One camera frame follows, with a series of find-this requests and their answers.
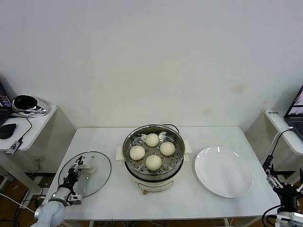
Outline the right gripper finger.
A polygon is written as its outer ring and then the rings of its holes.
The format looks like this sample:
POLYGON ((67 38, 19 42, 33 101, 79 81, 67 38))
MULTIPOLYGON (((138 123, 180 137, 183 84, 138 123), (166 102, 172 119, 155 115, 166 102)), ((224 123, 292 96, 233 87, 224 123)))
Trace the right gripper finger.
POLYGON ((300 168, 300 186, 296 189, 298 192, 301 192, 303 189, 303 170, 300 168))
POLYGON ((274 165, 271 164, 267 172, 267 182, 272 188, 283 188, 283 185, 279 182, 277 175, 274 171, 274 165))

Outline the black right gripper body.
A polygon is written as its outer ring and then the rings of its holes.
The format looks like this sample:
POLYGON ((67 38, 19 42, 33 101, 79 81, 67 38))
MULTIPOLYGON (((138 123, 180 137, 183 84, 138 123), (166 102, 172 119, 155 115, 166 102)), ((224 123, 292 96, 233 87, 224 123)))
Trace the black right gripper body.
POLYGON ((298 187, 287 183, 281 186, 282 187, 280 187, 280 185, 274 186, 274 192, 280 199, 281 207, 286 209, 297 209, 297 201, 300 198, 300 191, 297 191, 298 187))

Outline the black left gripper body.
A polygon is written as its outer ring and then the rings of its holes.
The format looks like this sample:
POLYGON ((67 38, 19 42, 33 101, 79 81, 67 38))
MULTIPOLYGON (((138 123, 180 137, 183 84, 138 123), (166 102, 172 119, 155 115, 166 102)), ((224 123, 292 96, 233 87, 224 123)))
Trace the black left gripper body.
POLYGON ((74 185, 77 183, 79 176, 71 176, 70 170, 68 170, 68 175, 66 178, 64 178, 62 187, 73 189, 74 185))

